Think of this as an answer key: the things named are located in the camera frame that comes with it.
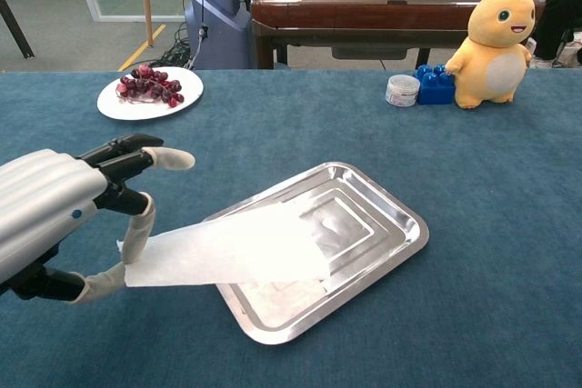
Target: tissue paper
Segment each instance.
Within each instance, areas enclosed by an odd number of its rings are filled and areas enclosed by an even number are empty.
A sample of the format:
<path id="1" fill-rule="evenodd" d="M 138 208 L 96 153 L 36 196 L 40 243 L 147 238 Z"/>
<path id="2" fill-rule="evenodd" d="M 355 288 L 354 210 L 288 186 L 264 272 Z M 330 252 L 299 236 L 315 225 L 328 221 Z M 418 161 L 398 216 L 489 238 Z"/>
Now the tissue paper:
<path id="1" fill-rule="evenodd" d="M 316 237 L 281 204 L 194 224 L 148 239 L 125 266 L 127 286 L 249 284 L 329 277 Z"/>

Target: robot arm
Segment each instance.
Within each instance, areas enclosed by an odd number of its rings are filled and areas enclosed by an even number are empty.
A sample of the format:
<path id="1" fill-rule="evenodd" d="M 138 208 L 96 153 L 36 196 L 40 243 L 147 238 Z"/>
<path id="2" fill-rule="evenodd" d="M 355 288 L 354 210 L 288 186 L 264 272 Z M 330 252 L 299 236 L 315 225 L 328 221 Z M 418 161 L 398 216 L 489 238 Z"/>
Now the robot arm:
<path id="1" fill-rule="evenodd" d="M 0 293 L 79 303 L 122 287 L 124 265 L 141 254 L 156 216 L 153 199 L 125 181 L 149 166 L 181 170 L 195 163 L 162 144 L 134 134 L 77 158 L 41 150 L 0 166 Z M 102 208 L 133 216 L 122 263 L 88 278 L 45 267 L 59 243 Z"/>

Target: white fingertip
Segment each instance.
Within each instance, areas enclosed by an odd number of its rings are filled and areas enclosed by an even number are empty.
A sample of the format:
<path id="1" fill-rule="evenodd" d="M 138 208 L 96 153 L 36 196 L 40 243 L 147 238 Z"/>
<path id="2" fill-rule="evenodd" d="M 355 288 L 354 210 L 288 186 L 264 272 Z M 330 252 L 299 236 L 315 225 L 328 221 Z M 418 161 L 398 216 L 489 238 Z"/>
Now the white fingertip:
<path id="1" fill-rule="evenodd" d="M 144 147 L 142 150 L 152 155 L 154 167 L 166 170 L 187 170 L 196 163 L 194 156 L 183 150 L 169 147 Z"/>

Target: container lid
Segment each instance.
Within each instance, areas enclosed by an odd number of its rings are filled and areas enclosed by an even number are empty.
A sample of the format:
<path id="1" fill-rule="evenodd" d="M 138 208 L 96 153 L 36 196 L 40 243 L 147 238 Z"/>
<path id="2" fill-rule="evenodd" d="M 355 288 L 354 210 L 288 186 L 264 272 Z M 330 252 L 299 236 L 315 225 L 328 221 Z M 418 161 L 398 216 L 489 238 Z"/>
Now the container lid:
<path id="1" fill-rule="evenodd" d="M 420 81 L 414 76 L 394 75 L 388 79 L 388 86 L 397 93 L 413 95 L 420 89 Z"/>

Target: red grapes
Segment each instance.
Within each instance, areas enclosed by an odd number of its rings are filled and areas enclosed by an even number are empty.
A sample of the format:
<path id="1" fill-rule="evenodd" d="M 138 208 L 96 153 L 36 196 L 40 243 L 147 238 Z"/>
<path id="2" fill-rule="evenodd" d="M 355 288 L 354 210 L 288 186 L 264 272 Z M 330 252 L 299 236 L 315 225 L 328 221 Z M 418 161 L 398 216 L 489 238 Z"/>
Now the red grapes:
<path id="1" fill-rule="evenodd" d="M 123 76 L 115 88 L 117 96 L 132 104 L 154 104 L 163 102 L 171 108 L 184 102 L 180 81 L 169 81 L 166 72 L 157 72 L 147 64 L 141 64 L 131 71 L 130 76 Z"/>

